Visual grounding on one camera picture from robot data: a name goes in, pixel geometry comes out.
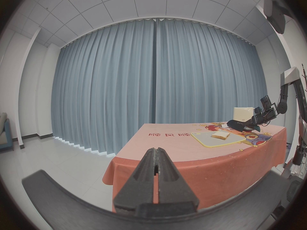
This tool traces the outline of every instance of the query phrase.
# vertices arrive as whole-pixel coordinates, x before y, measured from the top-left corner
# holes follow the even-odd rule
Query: blue curtain
[[[219,28],[157,20],[156,123],[228,121],[267,94],[256,48]]]
[[[51,98],[54,136],[117,153],[154,121],[154,23],[112,25],[61,50]]]
[[[118,153],[144,123],[227,121],[266,94],[256,49],[241,38],[192,21],[129,21],[61,50],[52,130]]]

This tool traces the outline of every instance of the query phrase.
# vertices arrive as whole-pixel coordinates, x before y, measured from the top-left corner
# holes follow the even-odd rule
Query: ceiling
[[[9,28],[63,47],[104,25],[136,17],[185,17],[215,24],[256,45],[274,33],[255,5],[263,0],[25,0]]]

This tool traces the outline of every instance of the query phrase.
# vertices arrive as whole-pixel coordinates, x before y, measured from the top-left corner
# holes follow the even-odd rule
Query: table
[[[233,197],[284,163],[286,128],[261,126],[260,132],[239,132],[219,123],[144,124],[110,162],[102,181],[113,185],[113,198],[149,148],[161,147],[198,197],[198,209]],[[206,148],[191,132],[226,130],[246,137],[241,143]],[[155,194],[154,203],[158,203]]]

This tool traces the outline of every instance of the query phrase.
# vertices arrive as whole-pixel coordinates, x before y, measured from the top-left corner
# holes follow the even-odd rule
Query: tiled floor
[[[0,174],[15,202],[39,229],[51,227],[37,212],[28,198],[21,179],[37,170],[45,170],[66,190],[100,208],[112,209],[112,186],[105,185],[102,177],[113,157],[92,153],[74,147],[52,137],[40,140],[24,140],[20,149],[14,142],[14,150],[0,153]],[[282,173],[282,165],[272,168]],[[270,216],[259,230],[267,229],[274,219]]]

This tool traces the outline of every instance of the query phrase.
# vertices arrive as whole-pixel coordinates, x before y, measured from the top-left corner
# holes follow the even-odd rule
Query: cutting board
[[[215,132],[216,131],[200,132],[200,133],[192,132],[191,136],[193,136],[200,144],[202,144],[204,147],[207,147],[207,148],[226,146],[226,145],[230,145],[230,144],[234,144],[234,143],[238,143],[238,142],[246,140],[245,137],[238,136],[233,133],[230,133],[230,135],[228,136],[226,140],[211,137],[211,135]]]

